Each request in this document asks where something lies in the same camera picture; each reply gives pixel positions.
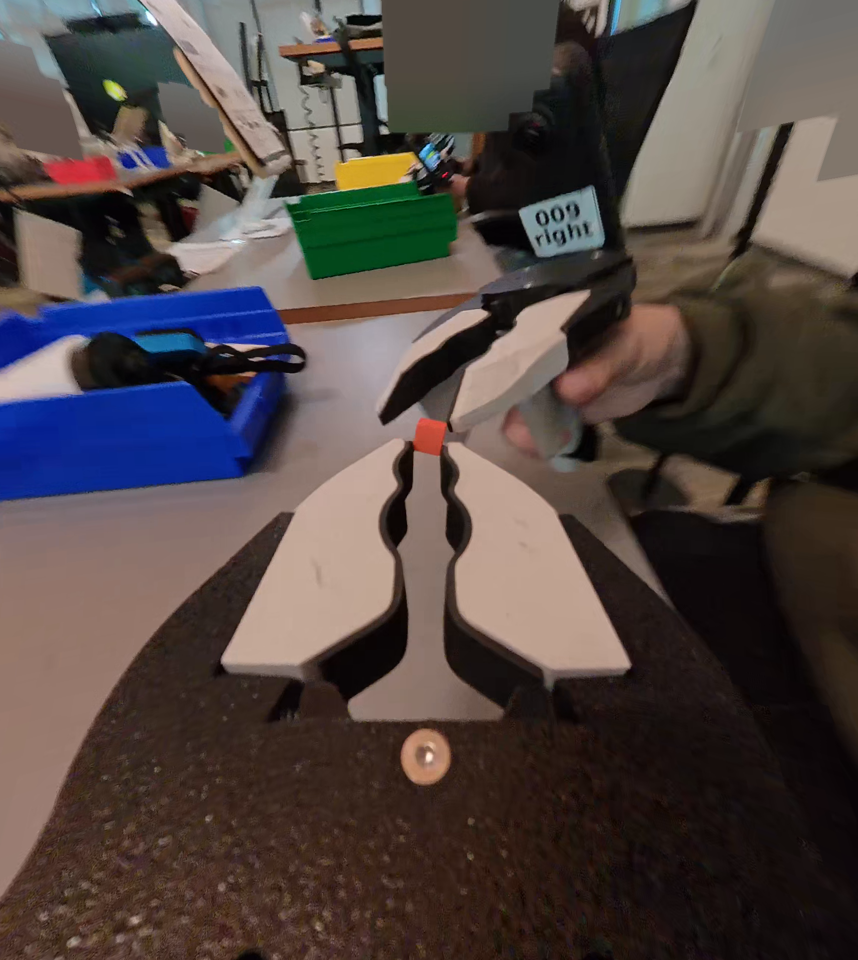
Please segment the person's right forearm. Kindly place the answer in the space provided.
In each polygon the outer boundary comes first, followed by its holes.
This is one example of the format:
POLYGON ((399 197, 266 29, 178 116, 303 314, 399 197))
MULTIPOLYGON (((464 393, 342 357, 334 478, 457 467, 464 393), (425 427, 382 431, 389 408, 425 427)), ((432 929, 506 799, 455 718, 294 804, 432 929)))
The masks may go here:
POLYGON ((688 372, 669 399, 617 419, 622 438, 757 480, 858 460, 858 292, 772 275, 747 253, 665 295, 688 372))

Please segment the blue storage bin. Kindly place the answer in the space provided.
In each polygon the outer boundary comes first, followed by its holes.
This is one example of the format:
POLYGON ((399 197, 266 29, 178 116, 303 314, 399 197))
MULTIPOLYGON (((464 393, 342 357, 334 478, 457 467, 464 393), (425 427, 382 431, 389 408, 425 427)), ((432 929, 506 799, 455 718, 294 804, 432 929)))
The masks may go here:
MULTIPOLYGON (((0 315, 0 371, 73 335, 192 330, 206 342, 289 340, 258 286, 63 304, 0 315)), ((230 415, 171 382, 0 402, 0 501, 242 477, 260 455, 287 390, 255 377, 230 415)))

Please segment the yellow storage bin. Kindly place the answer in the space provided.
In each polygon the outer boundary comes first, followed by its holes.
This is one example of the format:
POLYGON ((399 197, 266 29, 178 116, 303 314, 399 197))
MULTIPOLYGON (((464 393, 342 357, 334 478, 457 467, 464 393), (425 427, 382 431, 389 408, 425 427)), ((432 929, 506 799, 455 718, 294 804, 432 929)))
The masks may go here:
POLYGON ((411 151, 351 158, 335 164, 335 183, 339 191, 403 184, 411 179, 416 162, 411 151))

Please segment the wooden board with instruction sheet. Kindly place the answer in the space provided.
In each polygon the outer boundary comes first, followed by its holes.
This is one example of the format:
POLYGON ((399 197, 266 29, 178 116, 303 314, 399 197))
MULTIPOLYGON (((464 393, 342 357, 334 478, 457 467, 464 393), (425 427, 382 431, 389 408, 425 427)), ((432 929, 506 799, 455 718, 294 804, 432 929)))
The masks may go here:
POLYGON ((289 170, 292 156, 284 139, 206 31, 176 1, 143 1, 142 6, 173 41, 190 83, 218 112, 226 136, 249 170, 262 179, 289 170))

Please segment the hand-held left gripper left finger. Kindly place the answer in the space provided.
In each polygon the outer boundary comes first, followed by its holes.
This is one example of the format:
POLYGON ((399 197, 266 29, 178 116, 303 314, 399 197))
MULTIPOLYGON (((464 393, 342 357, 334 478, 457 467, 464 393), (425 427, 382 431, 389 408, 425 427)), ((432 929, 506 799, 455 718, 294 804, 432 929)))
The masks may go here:
POLYGON ((353 698, 398 666, 409 492, 410 443, 395 438, 306 497, 222 654, 224 671, 325 682, 353 698))

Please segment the white board stand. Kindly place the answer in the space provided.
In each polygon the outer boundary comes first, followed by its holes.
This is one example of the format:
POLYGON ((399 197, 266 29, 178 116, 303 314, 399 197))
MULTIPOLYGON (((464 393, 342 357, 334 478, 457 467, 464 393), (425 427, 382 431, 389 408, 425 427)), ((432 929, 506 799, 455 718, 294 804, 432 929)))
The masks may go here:
POLYGON ((283 198, 275 196, 278 176, 254 178, 238 210, 219 231, 223 242, 246 242, 281 236, 291 230, 291 217, 283 198))

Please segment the person's dark trousers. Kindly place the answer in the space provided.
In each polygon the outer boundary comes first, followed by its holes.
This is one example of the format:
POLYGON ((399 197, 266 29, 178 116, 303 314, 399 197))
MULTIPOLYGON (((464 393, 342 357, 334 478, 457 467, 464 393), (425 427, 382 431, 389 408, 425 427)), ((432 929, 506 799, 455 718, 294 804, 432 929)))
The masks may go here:
POLYGON ((751 709, 823 870, 858 916, 858 765, 776 603, 759 524, 652 510, 631 525, 676 610, 751 709))

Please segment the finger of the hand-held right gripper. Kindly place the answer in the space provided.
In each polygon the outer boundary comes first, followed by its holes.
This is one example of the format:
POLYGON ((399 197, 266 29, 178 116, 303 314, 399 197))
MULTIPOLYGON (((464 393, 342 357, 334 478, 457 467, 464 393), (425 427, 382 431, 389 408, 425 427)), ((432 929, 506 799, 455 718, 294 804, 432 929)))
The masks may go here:
POLYGON ((482 308, 451 311, 413 341, 376 404, 384 426, 418 406, 430 420, 448 423, 465 368, 498 338, 495 318, 482 308))
POLYGON ((579 437, 574 412, 552 384, 569 366, 567 328, 591 299, 588 290, 559 294, 524 308, 462 375, 449 425, 465 433, 516 408, 531 437, 579 437))

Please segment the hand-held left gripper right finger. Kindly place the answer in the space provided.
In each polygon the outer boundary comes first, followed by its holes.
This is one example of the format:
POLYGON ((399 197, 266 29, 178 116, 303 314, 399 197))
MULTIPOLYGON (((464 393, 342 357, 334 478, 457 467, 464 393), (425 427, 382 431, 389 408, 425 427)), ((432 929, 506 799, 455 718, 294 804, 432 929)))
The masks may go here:
POLYGON ((519 689, 630 669, 563 519, 523 481, 460 442, 440 454, 448 666, 499 707, 519 689))

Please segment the person's right hand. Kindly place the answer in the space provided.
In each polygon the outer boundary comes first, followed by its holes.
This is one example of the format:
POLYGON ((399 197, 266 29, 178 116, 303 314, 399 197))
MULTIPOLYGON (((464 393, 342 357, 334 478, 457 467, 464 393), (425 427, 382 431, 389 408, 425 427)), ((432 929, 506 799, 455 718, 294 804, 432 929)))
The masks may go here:
POLYGON ((585 425, 612 423, 678 396, 693 356, 676 306, 638 304, 596 352, 555 378, 553 394, 585 425))

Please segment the brown wooden piece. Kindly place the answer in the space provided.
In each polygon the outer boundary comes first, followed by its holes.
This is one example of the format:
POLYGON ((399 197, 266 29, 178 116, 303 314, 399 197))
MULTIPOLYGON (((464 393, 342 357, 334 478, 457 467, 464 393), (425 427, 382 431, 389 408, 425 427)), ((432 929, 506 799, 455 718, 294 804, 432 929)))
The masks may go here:
POLYGON ((207 376, 203 380, 206 397, 214 407, 228 416, 236 409, 256 377, 254 371, 207 376))

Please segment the blue black case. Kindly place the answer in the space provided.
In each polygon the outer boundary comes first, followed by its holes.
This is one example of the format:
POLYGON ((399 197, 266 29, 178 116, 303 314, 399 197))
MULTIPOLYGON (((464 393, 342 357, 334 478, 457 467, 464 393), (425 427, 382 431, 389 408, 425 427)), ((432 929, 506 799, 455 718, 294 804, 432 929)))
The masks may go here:
POLYGON ((191 329, 147 330, 135 334, 132 340, 157 365, 192 363, 209 350, 209 345, 191 329))

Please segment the white bottle black lid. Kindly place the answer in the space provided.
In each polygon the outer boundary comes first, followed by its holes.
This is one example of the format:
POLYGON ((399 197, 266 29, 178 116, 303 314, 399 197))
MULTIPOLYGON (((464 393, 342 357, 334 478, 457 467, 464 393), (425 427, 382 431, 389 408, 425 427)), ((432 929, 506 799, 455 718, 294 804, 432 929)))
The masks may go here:
POLYGON ((112 332, 75 334, 1 367, 0 405, 113 389, 146 371, 151 360, 134 340, 112 332))

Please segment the red box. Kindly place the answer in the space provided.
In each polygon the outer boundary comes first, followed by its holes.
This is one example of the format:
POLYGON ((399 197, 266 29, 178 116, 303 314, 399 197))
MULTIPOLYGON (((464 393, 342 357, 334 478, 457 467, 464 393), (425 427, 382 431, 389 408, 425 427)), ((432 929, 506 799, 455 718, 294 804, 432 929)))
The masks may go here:
POLYGON ((43 162, 47 177, 59 186, 88 186, 113 183, 118 180, 118 171, 106 155, 87 159, 57 159, 43 162))

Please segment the green storage bin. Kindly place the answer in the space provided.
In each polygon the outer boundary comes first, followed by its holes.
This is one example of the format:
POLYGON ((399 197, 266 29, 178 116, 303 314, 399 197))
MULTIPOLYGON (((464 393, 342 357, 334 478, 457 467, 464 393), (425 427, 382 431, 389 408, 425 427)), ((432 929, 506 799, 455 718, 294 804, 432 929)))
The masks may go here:
POLYGON ((289 198, 292 226, 314 281, 447 258, 458 216, 446 194, 411 181, 289 198))

